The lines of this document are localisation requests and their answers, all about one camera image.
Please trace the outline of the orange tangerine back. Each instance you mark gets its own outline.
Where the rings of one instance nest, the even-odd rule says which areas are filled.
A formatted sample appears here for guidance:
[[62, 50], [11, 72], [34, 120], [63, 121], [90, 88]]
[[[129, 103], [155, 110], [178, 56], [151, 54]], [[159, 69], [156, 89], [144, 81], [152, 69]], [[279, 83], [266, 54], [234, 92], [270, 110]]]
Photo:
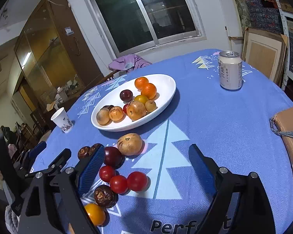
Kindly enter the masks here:
[[135, 79], [134, 85], [135, 87], [141, 91], [146, 84], [149, 83], [149, 80], [146, 77], [139, 77]]

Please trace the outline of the blue patterned tablecloth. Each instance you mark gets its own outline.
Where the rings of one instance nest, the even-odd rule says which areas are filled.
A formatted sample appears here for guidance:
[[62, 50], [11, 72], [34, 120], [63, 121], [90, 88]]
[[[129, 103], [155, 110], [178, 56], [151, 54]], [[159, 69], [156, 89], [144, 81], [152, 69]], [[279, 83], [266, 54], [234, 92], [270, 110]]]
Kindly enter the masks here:
[[101, 233], [194, 233], [212, 201], [189, 160], [196, 144], [205, 156], [232, 173], [258, 173], [271, 204], [277, 233], [293, 221], [293, 173], [282, 139], [269, 119], [293, 107], [284, 91], [255, 68], [244, 63], [239, 91], [221, 88], [217, 50], [201, 50], [164, 60], [99, 85], [85, 93], [68, 111], [74, 121], [69, 133], [56, 128], [33, 170], [48, 167], [69, 148], [68, 166], [78, 162], [83, 146], [114, 146], [121, 133], [99, 131], [91, 114], [100, 100], [118, 86], [149, 74], [175, 79], [176, 93], [154, 120], [136, 128], [145, 142], [137, 157], [125, 159], [120, 175], [145, 173], [151, 181], [144, 194], [121, 195], [107, 211]]

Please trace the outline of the white oval plate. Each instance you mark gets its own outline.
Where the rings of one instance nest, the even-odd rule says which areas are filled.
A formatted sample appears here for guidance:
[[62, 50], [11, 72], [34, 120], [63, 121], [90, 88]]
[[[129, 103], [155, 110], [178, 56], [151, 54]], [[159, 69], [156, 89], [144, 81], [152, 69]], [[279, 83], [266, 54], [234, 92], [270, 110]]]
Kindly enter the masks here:
[[108, 93], [91, 114], [93, 126], [107, 132], [123, 132], [141, 126], [171, 103], [175, 80], [166, 74], [150, 74], [128, 81]]

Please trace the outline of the dark brown wrinkled fruit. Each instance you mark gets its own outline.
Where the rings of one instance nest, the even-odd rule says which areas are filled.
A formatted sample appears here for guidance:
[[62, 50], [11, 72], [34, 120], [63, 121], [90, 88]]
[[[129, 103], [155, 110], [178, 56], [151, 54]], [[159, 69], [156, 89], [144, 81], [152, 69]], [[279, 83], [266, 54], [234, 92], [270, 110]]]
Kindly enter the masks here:
[[104, 108], [107, 108], [108, 110], [111, 110], [114, 106], [113, 105], [106, 105]]

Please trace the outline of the orange tangerine front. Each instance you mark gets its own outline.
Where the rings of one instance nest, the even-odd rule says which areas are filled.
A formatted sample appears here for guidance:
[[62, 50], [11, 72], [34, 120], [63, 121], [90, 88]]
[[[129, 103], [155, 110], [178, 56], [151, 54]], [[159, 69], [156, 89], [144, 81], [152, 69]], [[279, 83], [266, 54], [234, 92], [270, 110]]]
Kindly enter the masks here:
[[146, 96], [149, 100], [153, 99], [156, 94], [157, 88], [153, 83], [146, 83], [141, 90], [141, 95]]

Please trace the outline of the small brown round fruit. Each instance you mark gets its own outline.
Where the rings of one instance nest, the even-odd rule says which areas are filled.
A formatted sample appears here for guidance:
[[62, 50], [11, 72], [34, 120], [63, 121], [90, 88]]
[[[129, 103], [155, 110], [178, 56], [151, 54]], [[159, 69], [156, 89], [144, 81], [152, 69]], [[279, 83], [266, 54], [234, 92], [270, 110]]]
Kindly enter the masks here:
[[148, 100], [145, 103], [145, 107], [146, 107], [147, 112], [149, 112], [149, 113], [151, 113], [157, 109], [157, 105], [153, 100]]

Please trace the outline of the yellow orange tomato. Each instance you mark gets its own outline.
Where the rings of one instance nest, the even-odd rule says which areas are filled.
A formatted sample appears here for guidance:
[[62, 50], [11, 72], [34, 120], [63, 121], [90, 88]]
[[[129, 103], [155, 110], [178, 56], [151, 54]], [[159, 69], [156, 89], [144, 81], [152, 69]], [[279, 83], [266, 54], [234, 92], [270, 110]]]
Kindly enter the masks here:
[[142, 104], [146, 104], [146, 102], [149, 100], [147, 96], [144, 95], [138, 95], [134, 98], [135, 101], [139, 101]]
[[100, 206], [89, 203], [85, 205], [85, 210], [94, 226], [101, 226], [106, 221], [106, 214]]

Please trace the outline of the dark red plum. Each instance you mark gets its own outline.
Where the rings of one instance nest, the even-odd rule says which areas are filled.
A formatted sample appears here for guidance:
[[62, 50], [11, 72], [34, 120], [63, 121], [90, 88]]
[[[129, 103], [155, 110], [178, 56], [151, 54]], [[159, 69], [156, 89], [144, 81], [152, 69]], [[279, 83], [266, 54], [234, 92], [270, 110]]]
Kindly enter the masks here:
[[118, 168], [123, 161], [122, 153], [115, 147], [105, 147], [105, 159], [104, 164], [113, 168]]
[[133, 99], [133, 92], [131, 92], [131, 90], [128, 89], [121, 91], [120, 99], [125, 103], [129, 103]]

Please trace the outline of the orange tangerine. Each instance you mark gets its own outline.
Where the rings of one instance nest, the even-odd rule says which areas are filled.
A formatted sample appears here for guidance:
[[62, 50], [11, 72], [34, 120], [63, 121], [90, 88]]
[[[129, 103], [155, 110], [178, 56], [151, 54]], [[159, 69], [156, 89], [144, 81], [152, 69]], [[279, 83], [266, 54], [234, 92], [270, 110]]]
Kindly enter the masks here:
[[139, 77], [135, 79], [134, 85], [135, 87], [141, 91], [146, 84], [149, 83], [149, 80], [146, 77]]
[[146, 96], [149, 100], [153, 99], [156, 94], [157, 88], [153, 83], [146, 83], [141, 90], [141, 95]]

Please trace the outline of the white paper cup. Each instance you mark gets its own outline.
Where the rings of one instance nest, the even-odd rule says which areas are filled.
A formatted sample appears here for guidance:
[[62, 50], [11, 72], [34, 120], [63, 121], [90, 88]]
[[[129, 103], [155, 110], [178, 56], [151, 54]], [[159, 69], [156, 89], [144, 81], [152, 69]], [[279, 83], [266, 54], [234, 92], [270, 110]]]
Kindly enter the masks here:
[[58, 126], [64, 133], [69, 133], [73, 128], [73, 122], [68, 117], [65, 109], [61, 107], [51, 117], [56, 126]]

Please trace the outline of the pale tan round fruit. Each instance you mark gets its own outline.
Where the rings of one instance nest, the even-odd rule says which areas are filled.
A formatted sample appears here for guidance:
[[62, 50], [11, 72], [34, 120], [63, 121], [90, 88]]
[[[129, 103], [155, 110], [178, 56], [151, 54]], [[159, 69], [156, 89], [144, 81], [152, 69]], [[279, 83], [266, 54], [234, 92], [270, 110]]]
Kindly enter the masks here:
[[97, 114], [96, 114], [96, 121], [100, 125], [106, 125], [110, 121], [109, 117], [109, 109], [108, 108], [102, 108]]

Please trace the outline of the beverage can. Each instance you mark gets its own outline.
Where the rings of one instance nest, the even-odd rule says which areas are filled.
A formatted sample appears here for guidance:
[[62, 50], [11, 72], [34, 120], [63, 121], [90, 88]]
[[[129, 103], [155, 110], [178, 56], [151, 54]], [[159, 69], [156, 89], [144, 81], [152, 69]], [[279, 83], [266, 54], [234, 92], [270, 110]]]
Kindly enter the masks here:
[[235, 51], [222, 51], [218, 58], [220, 86], [237, 91], [242, 87], [242, 60]]

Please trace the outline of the framed wooden panel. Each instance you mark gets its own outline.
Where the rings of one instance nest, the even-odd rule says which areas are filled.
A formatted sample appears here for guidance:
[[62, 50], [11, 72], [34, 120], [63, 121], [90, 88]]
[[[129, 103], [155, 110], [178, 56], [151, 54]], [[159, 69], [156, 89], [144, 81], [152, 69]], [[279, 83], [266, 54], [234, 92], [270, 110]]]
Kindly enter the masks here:
[[241, 59], [264, 74], [279, 87], [282, 85], [289, 38], [257, 28], [246, 28]]

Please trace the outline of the large orange tan fruit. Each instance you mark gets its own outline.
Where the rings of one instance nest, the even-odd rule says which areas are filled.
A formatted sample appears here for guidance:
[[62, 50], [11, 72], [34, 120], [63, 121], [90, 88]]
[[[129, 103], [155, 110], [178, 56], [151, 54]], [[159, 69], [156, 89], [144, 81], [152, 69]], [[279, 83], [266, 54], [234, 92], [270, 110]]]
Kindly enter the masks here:
[[129, 104], [127, 108], [127, 116], [132, 121], [136, 121], [146, 115], [146, 107], [144, 104], [140, 103], [139, 101], [133, 101]]

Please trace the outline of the window with metal frame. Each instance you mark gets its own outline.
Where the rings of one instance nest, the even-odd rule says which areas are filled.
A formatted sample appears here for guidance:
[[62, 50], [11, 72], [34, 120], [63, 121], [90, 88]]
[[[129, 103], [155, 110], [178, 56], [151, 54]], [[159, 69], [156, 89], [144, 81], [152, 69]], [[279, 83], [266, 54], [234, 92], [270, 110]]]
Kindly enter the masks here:
[[194, 0], [85, 0], [114, 57], [205, 39]]

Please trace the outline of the wooden glass cabinet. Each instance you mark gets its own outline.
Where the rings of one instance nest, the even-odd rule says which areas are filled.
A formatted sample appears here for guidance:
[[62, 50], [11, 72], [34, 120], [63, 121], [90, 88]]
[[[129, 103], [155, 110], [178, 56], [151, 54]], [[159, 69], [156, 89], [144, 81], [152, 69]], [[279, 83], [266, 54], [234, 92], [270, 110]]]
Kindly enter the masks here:
[[41, 0], [25, 23], [14, 52], [42, 108], [69, 81], [77, 84], [76, 95], [104, 78], [68, 0]]

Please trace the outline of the purple cloth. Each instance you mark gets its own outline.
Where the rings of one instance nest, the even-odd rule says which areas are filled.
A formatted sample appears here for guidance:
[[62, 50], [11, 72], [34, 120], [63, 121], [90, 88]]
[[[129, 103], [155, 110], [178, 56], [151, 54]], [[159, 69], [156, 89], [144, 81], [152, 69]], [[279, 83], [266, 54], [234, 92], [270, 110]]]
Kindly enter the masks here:
[[133, 70], [144, 68], [151, 65], [152, 63], [144, 60], [142, 57], [136, 54], [128, 54], [114, 59], [109, 65], [108, 68], [111, 71], [125, 71], [129, 73]]

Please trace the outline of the red cherry tomato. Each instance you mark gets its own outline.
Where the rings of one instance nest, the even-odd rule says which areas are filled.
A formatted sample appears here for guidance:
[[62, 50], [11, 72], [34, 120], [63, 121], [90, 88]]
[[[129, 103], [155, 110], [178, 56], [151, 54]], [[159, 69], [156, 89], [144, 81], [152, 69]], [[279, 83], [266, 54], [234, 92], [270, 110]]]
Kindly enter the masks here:
[[116, 175], [112, 177], [109, 184], [111, 190], [117, 194], [124, 194], [128, 190], [127, 178], [122, 175]]
[[123, 112], [125, 114], [127, 114], [127, 108], [128, 108], [128, 106], [129, 106], [129, 103], [125, 104], [124, 107], [123, 107]]
[[99, 177], [102, 181], [109, 183], [116, 176], [116, 171], [111, 166], [103, 166], [99, 170]]
[[130, 190], [135, 192], [143, 191], [148, 184], [147, 176], [142, 172], [132, 172], [127, 177], [127, 186]]

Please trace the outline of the dark brown carved fruit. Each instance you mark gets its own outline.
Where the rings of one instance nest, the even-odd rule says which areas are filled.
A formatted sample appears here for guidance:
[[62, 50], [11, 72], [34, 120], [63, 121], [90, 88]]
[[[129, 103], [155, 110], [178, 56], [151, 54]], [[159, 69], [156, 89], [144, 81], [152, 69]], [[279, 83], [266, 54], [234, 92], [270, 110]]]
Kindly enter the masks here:
[[112, 208], [118, 201], [118, 195], [105, 184], [100, 185], [94, 190], [96, 204], [102, 208]]
[[89, 146], [83, 146], [79, 151], [78, 151], [78, 159], [83, 159], [85, 157], [89, 156], [89, 151], [90, 147]]
[[89, 148], [89, 156], [91, 156], [92, 154], [96, 153], [98, 150], [100, 150], [101, 148], [103, 147], [102, 144], [100, 143], [96, 143], [94, 145], [92, 145], [90, 148]]

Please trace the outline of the tan passion fruit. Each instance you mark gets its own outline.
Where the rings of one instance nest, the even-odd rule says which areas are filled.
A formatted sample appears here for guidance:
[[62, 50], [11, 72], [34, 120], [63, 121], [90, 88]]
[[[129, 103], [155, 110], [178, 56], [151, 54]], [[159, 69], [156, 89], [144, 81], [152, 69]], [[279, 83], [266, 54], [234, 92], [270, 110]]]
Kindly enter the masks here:
[[126, 156], [137, 155], [143, 145], [140, 135], [129, 133], [120, 137], [117, 141], [118, 150]]

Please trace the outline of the orange tan spotted fruit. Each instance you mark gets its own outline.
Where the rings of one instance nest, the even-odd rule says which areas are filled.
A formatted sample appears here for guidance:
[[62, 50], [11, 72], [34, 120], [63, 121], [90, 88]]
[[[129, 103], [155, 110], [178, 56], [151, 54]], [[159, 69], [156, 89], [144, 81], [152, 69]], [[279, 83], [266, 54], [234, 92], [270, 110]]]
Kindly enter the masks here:
[[109, 118], [112, 121], [116, 121], [119, 122], [120, 120], [122, 120], [124, 117], [124, 112], [123, 112], [123, 108], [119, 107], [119, 106], [114, 106], [111, 108], [111, 110], [109, 111]]

